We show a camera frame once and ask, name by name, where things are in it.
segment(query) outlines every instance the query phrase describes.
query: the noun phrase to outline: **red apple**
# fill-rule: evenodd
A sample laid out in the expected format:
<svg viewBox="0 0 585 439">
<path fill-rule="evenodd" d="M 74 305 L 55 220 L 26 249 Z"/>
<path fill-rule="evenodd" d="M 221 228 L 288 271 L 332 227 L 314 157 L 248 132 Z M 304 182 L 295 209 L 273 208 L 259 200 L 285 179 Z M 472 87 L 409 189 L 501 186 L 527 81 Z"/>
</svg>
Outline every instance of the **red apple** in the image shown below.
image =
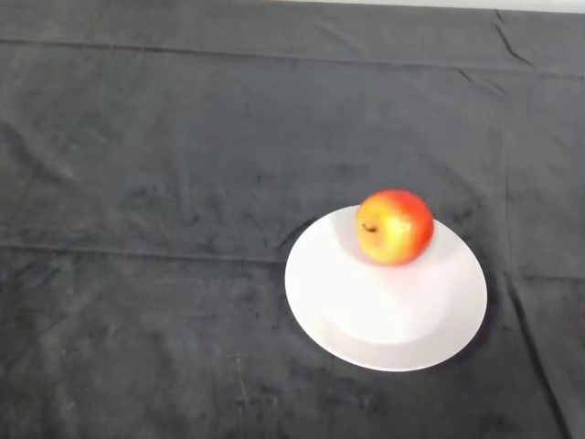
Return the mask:
<svg viewBox="0 0 585 439">
<path fill-rule="evenodd" d="M 380 190 L 366 198 L 356 214 L 360 247 L 374 261 L 388 265 L 418 258 L 433 230 L 431 211 L 408 190 Z"/>
</svg>

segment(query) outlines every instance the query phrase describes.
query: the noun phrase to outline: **white plate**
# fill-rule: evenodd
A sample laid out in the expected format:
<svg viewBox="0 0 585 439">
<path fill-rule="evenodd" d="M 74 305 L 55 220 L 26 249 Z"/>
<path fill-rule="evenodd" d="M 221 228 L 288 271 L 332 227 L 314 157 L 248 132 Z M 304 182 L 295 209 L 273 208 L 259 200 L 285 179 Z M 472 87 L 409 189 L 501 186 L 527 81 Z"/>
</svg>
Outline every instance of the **white plate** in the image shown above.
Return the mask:
<svg viewBox="0 0 585 439">
<path fill-rule="evenodd" d="M 472 251 L 435 220 L 431 244 L 416 261 L 376 264 L 359 249 L 356 210 L 322 217 L 292 247 L 284 283 L 301 327 L 364 368 L 423 369 L 455 355 L 472 340 L 487 305 Z"/>
</svg>

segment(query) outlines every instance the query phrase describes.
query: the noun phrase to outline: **ceramic plate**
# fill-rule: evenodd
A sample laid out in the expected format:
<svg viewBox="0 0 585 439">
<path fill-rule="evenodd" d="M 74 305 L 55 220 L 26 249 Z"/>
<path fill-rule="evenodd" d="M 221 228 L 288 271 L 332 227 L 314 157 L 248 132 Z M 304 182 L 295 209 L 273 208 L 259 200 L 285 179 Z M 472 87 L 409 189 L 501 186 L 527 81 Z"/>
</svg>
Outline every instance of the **ceramic plate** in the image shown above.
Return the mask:
<svg viewBox="0 0 585 439">
<path fill-rule="evenodd" d="M 301 327 L 340 359 L 370 369 L 423 369 L 455 355 L 487 305 L 472 251 L 435 220 L 431 244 L 416 261 L 376 264 L 359 249 L 356 210 L 322 217 L 292 247 L 284 282 Z"/>
</svg>

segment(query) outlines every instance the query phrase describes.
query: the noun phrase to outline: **white wall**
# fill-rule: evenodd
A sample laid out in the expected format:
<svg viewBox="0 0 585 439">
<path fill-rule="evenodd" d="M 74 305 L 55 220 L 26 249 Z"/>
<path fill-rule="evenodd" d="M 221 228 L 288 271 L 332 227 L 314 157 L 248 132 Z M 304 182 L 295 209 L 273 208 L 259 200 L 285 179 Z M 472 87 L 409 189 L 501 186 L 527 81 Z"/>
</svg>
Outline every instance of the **white wall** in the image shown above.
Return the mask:
<svg viewBox="0 0 585 439">
<path fill-rule="evenodd" d="M 315 0 L 285 0 L 314 2 Z M 319 0 L 316 3 L 353 3 L 361 5 L 408 5 L 462 7 L 474 9 L 502 9 L 516 11 L 544 11 L 564 13 L 584 13 L 585 0 Z"/>
</svg>

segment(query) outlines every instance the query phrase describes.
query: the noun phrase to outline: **table surface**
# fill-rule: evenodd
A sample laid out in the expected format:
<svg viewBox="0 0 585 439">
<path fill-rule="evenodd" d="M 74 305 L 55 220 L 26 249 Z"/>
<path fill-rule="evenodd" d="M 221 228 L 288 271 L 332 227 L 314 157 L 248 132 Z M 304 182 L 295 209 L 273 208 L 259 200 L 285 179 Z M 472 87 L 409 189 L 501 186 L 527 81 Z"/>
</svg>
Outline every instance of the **table surface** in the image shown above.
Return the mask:
<svg viewBox="0 0 585 439">
<path fill-rule="evenodd" d="M 585 437 L 585 17 L 0 0 L 0 437 Z M 383 373 L 283 273 L 381 187 L 484 268 L 478 336 Z"/>
</svg>

